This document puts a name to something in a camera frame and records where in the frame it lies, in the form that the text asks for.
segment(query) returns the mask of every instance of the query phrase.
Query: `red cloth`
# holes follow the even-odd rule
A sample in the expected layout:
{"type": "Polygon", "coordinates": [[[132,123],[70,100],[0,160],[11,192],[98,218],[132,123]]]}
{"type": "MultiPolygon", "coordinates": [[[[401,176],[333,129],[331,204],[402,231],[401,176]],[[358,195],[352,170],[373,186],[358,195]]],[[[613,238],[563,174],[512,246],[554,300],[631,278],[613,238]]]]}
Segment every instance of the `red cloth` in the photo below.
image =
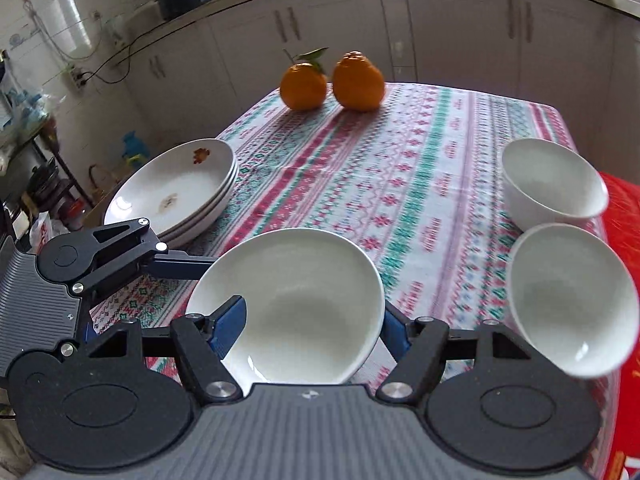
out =
{"type": "MultiPolygon", "coordinates": [[[[609,208],[603,215],[610,247],[616,251],[640,290],[640,187],[606,173],[609,208]]],[[[606,480],[640,474],[640,340],[620,370],[620,396],[606,480]]]]}

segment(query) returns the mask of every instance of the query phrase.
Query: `tiled wall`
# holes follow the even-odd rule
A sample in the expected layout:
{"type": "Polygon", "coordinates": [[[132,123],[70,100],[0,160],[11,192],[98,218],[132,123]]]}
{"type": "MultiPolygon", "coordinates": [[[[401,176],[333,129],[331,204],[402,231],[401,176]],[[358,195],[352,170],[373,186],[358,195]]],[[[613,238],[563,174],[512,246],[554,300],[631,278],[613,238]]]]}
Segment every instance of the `tiled wall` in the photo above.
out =
{"type": "MultiPolygon", "coordinates": [[[[75,57],[86,56],[95,48],[99,37],[99,24],[92,18],[95,10],[102,15],[102,23],[129,12],[149,0],[31,0],[44,20],[49,33],[65,52],[75,57]]],[[[0,47],[33,84],[42,86],[46,93],[65,97],[56,112],[58,135],[62,155],[76,174],[87,182],[86,170],[99,162],[114,168],[120,162],[121,137],[129,130],[136,130],[153,148],[154,136],[146,121],[133,105],[124,84],[105,85],[92,78],[81,93],[71,92],[63,83],[61,70],[64,63],[44,41],[40,33],[30,37],[33,24],[22,8],[21,0],[0,0],[0,47]],[[18,46],[10,46],[10,38],[20,34],[26,39],[18,46]]],[[[110,38],[102,35],[102,41],[94,56],[76,62],[78,66],[92,70],[114,53],[110,38]]],[[[108,80],[120,74],[108,68],[100,71],[108,80]]],[[[28,167],[30,161],[16,161],[16,166],[28,167]]],[[[10,172],[19,171],[10,167],[10,172]]],[[[0,178],[0,194],[4,195],[6,183],[0,178]]]]}

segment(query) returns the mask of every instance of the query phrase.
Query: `stack of plates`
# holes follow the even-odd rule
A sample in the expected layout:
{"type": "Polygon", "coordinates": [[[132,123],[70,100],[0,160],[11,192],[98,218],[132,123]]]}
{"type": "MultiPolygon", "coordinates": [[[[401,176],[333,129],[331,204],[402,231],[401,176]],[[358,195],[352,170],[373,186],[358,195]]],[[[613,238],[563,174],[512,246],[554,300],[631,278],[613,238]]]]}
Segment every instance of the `stack of plates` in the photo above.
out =
{"type": "Polygon", "coordinates": [[[148,218],[170,249],[193,240],[220,216],[233,194],[238,161],[218,139],[187,142],[157,156],[118,190],[104,224],[148,218]]]}

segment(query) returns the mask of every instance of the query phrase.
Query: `white cabinet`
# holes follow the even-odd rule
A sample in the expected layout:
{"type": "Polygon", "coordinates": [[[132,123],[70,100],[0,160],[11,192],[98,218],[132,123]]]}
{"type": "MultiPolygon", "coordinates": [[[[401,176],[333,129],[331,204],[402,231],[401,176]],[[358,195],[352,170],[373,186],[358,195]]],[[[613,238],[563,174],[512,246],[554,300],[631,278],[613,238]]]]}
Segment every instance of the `white cabinet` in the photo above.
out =
{"type": "Polygon", "coordinates": [[[520,10],[518,97],[556,108],[580,154],[593,159],[609,88],[613,12],[588,0],[520,0],[520,10]]]}
{"type": "Polygon", "coordinates": [[[615,21],[609,97],[592,159],[599,170],[640,184],[640,22],[615,21]]]}
{"type": "Polygon", "coordinates": [[[417,80],[515,96],[518,0],[407,0],[417,80]]]}
{"type": "Polygon", "coordinates": [[[359,50],[393,81],[380,0],[254,0],[206,19],[242,110],[280,85],[289,59],[327,46],[321,62],[330,77],[336,62],[359,50]]]}
{"type": "Polygon", "coordinates": [[[282,0],[254,0],[206,18],[220,48],[242,111],[248,110],[280,79],[291,54],[298,50],[293,32],[285,28],[282,0]]]}
{"type": "Polygon", "coordinates": [[[329,47],[321,62],[329,78],[347,52],[359,50],[378,67],[386,81],[393,68],[380,0],[286,0],[285,14],[302,51],[329,47]]]}
{"type": "Polygon", "coordinates": [[[125,80],[162,148],[215,137],[240,114],[210,31],[195,23],[131,59],[125,80]]]}

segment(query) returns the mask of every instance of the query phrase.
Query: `orange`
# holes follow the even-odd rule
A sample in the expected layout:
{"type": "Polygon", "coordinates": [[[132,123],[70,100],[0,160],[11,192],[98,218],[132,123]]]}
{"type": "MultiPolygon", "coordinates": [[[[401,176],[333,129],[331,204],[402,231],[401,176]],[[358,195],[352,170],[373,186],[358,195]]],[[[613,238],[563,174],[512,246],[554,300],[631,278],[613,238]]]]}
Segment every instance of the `orange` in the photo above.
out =
{"type": "Polygon", "coordinates": [[[376,110],[385,96],[385,78],[362,53],[349,52],[334,68],[334,96],[349,110],[376,110]]]}
{"type": "Polygon", "coordinates": [[[280,82],[280,97],[292,110],[318,108],[326,98],[326,77],[311,63],[290,66],[280,82]]]}

